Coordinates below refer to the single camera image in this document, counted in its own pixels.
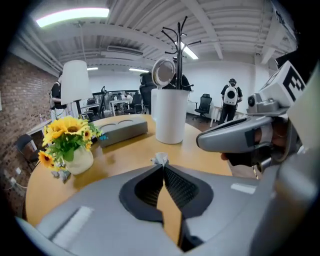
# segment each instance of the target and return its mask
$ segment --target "white vase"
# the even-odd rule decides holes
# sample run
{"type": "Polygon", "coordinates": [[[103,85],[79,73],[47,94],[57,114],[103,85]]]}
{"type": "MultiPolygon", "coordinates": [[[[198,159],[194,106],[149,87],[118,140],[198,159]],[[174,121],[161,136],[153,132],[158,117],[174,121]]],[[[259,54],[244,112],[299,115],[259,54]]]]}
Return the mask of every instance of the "white vase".
{"type": "Polygon", "coordinates": [[[81,174],[88,170],[94,163],[94,156],[91,151],[87,151],[84,146],[77,148],[73,152],[73,160],[68,162],[64,160],[68,171],[73,174],[81,174]]]}
{"type": "Polygon", "coordinates": [[[176,89],[151,91],[151,115],[155,121],[155,138],[165,144],[182,142],[185,135],[189,92],[176,89]]]}

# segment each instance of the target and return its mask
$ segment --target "wooden tabletop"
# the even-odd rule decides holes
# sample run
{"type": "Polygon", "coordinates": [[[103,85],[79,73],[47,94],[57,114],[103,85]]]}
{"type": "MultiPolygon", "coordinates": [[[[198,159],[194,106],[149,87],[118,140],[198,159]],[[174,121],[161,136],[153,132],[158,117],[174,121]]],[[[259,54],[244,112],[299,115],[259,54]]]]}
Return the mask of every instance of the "wooden tabletop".
{"type": "MultiPolygon", "coordinates": [[[[71,175],[65,184],[54,178],[42,164],[34,169],[28,182],[25,202],[27,221],[31,225],[36,226],[52,209],[92,182],[152,165],[150,159],[157,152],[168,153],[169,162],[173,165],[212,174],[231,175],[227,163],[221,160],[219,153],[206,152],[197,146],[196,137],[200,131],[187,123],[182,143],[174,145],[164,144],[156,139],[156,124],[150,115],[120,115],[100,119],[94,124],[99,127],[135,116],[147,121],[147,134],[105,148],[95,143],[91,148],[94,157],[92,167],[82,174],[71,175]]],[[[165,232],[177,243],[181,212],[165,186],[159,194],[157,208],[163,212],[165,232]]]]}

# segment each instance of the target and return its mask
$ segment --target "flower bouquet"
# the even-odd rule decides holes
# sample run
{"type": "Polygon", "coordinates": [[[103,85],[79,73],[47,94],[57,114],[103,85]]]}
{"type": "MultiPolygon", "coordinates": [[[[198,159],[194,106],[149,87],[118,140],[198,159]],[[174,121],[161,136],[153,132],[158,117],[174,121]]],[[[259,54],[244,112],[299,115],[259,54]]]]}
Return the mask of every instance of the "flower bouquet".
{"type": "Polygon", "coordinates": [[[92,166],[91,138],[100,135],[99,129],[88,120],[71,116],[55,120],[44,127],[42,146],[48,144],[48,147],[39,152],[39,161],[54,171],[67,168],[74,175],[80,174],[92,166]]]}

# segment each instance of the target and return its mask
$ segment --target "round mirror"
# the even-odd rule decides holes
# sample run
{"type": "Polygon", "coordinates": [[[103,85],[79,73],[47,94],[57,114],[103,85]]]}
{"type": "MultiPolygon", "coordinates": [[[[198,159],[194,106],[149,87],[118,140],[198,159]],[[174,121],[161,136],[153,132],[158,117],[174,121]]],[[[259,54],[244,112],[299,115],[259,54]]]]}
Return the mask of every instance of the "round mirror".
{"type": "Polygon", "coordinates": [[[176,73],[176,65],[167,58],[159,59],[152,68],[152,81],[158,87],[167,86],[176,73]]]}

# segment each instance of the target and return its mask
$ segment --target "white lamp shade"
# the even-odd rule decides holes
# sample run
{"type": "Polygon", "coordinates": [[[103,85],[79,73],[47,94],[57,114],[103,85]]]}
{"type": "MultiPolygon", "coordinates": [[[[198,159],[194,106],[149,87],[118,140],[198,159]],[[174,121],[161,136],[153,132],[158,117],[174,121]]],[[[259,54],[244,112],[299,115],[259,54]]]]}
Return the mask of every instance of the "white lamp shade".
{"type": "Polygon", "coordinates": [[[71,60],[64,64],[61,78],[61,104],[92,98],[87,64],[71,60]]]}

